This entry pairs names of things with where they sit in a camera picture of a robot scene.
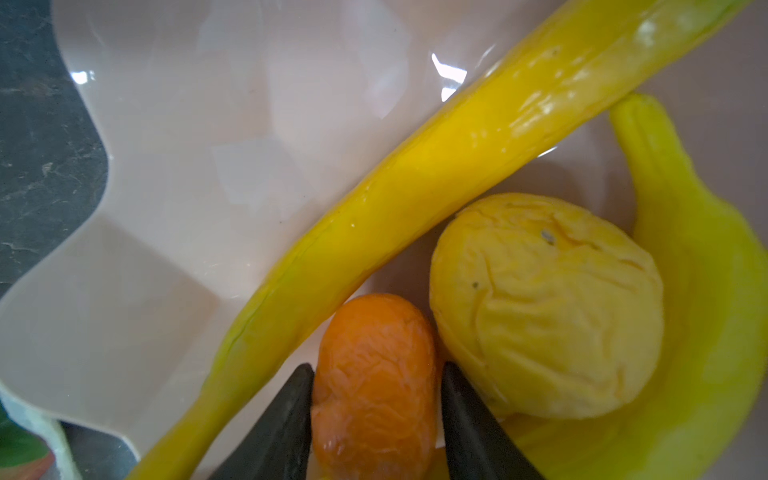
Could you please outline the yellow round lemon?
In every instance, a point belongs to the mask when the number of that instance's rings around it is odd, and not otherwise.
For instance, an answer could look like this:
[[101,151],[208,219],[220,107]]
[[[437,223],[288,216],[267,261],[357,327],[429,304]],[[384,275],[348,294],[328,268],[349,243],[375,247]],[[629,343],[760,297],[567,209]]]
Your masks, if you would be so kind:
[[599,417],[631,403],[660,357],[652,256],[577,205],[506,193],[460,211],[430,268],[439,335],[492,413]]

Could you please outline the orange fruit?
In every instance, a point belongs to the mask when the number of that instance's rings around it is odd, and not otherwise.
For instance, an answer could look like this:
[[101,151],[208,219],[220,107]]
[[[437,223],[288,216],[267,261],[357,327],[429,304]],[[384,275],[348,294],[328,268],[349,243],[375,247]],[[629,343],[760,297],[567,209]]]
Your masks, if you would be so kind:
[[421,479],[437,436],[437,354],[430,322],[402,297],[340,307],[320,342],[312,448],[332,479]]

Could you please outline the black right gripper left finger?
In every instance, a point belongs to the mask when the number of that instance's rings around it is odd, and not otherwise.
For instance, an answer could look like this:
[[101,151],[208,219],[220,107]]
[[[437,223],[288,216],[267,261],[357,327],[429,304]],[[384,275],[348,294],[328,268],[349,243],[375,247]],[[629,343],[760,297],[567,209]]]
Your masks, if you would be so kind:
[[312,443],[313,380],[310,364],[297,366],[253,428],[211,477],[305,479]]

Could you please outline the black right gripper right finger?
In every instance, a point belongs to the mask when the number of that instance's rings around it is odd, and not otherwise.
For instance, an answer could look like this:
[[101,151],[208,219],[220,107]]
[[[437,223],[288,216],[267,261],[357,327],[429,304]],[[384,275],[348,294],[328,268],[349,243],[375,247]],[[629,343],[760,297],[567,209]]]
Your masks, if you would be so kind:
[[441,407],[450,478],[543,480],[453,362],[442,370]]

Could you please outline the yellow green mango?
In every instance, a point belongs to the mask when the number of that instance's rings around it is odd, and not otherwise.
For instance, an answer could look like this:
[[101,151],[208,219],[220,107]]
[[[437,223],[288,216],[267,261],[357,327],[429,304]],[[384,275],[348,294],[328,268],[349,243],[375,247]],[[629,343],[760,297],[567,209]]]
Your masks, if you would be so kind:
[[275,264],[198,398],[132,470],[188,479],[289,355],[376,270],[667,65],[741,1],[567,1],[455,94]]

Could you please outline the red orange strawberry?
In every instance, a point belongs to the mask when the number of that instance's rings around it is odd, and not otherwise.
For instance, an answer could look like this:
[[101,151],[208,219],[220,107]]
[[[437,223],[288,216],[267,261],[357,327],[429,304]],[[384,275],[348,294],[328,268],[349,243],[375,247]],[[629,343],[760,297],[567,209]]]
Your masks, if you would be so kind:
[[38,480],[55,456],[38,436],[17,425],[1,407],[1,480]]

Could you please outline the yellow banana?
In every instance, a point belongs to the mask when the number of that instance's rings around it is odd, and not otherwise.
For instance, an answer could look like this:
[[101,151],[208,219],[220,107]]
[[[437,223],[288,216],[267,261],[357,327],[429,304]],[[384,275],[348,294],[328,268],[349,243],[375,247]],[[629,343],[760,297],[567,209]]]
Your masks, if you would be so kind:
[[663,282],[659,362],[608,414],[492,415],[543,479],[697,479],[731,442],[767,369],[767,252],[744,217],[697,175],[654,97],[632,94],[610,121],[636,194],[626,233]]

